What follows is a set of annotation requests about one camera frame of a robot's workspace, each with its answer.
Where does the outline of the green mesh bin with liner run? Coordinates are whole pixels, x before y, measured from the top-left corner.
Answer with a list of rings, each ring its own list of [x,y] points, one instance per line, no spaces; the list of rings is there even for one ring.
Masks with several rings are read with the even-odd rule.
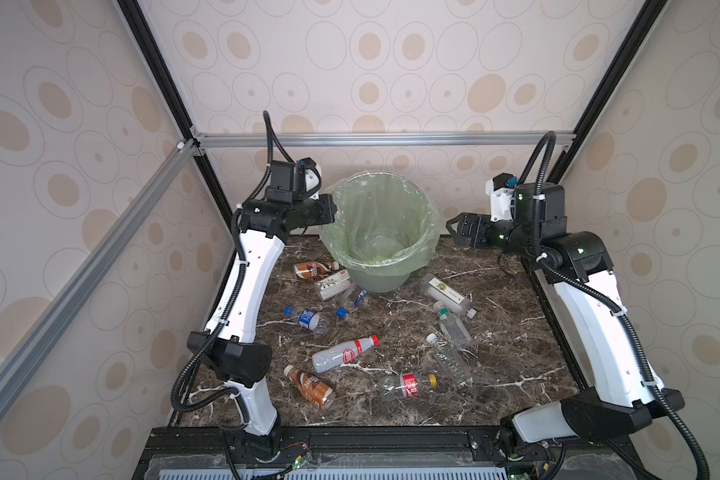
[[[401,287],[435,255],[445,220],[434,201],[408,178],[368,171],[328,189],[335,220],[320,240],[350,279],[373,293]]]

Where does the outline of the clear ribbed bottle white cap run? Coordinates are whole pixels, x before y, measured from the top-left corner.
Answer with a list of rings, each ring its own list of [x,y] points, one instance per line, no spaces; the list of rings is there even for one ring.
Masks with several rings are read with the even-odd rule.
[[[433,349],[440,367],[451,376],[456,385],[459,387],[472,385],[471,371],[455,345],[436,333],[428,334],[426,342]]]

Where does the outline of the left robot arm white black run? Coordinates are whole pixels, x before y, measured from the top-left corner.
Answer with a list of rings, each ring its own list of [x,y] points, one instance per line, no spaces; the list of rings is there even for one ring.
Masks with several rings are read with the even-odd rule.
[[[191,332],[187,346],[192,355],[171,391],[177,412],[233,398],[244,431],[254,437],[271,436],[279,424],[266,383],[272,350],[256,339],[266,286],[292,231],[330,224],[337,212],[331,195],[320,191],[321,172],[311,158],[272,161],[264,183],[263,198],[251,196],[234,213],[227,281],[204,329]],[[182,393],[199,365],[212,370],[224,386],[190,403]]]

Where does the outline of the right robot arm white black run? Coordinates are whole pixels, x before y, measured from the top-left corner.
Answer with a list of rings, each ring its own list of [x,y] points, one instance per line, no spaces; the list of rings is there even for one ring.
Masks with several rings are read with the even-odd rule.
[[[535,242],[529,229],[512,220],[461,213],[446,223],[459,246],[517,254],[542,270],[592,368],[591,387],[514,414],[515,433],[527,443],[567,437],[605,441],[638,432],[661,417],[686,432],[677,413],[685,406],[682,394],[665,388],[651,367],[621,302],[604,243],[591,232],[568,233],[565,227],[564,219],[546,222]]]

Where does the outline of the clear bottle green cap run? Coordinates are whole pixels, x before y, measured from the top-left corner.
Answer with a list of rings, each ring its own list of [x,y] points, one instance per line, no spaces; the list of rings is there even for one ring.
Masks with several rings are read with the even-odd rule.
[[[458,348],[469,347],[473,337],[467,331],[462,320],[447,308],[438,308],[436,313],[442,333]]]

